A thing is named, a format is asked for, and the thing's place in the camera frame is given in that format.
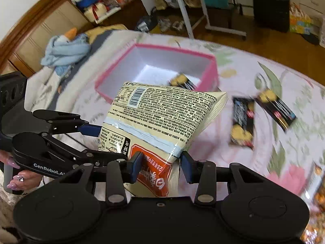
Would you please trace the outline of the left hand painted nails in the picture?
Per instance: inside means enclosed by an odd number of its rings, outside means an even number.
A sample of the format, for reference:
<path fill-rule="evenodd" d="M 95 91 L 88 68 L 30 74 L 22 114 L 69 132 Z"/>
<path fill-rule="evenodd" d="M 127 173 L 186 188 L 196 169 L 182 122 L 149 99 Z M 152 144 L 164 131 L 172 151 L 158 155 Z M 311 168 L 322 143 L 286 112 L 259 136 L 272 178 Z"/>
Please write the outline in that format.
<path fill-rule="evenodd" d="M 1 150 L 1 162 L 13 168 L 20 167 L 14 162 L 11 153 Z M 7 188 L 14 191 L 28 191 L 40 185 L 43 175 L 38 173 L 22 170 L 17 175 L 13 176 L 7 184 Z"/>

